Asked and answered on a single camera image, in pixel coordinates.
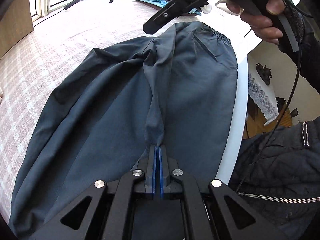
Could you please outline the person right forearm sleeve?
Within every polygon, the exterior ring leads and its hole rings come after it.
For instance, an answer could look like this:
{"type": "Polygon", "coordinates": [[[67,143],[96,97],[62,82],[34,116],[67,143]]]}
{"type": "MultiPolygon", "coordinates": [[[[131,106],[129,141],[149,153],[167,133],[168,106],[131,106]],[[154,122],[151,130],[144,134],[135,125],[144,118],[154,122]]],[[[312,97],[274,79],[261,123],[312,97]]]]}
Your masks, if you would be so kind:
{"type": "Polygon", "coordinates": [[[300,75],[319,93],[319,41],[305,16],[296,9],[285,4],[284,16],[287,18],[296,40],[302,46],[302,64],[300,75]]]}

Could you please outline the person right hand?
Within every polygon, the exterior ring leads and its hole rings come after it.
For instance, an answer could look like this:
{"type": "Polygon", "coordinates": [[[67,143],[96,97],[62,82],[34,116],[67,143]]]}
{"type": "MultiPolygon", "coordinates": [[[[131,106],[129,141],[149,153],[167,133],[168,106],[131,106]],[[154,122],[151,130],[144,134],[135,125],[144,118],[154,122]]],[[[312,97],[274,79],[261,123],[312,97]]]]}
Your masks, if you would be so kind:
{"type": "MultiPolygon", "coordinates": [[[[283,0],[269,0],[266,4],[266,11],[270,15],[280,15],[285,10],[285,4],[283,0]]],[[[270,18],[263,15],[251,15],[246,11],[243,11],[240,18],[245,23],[249,24],[253,32],[260,39],[272,43],[279,44],[279,39],[283,36],[283,33],[278,28],[273,26],[270,18]]]]}

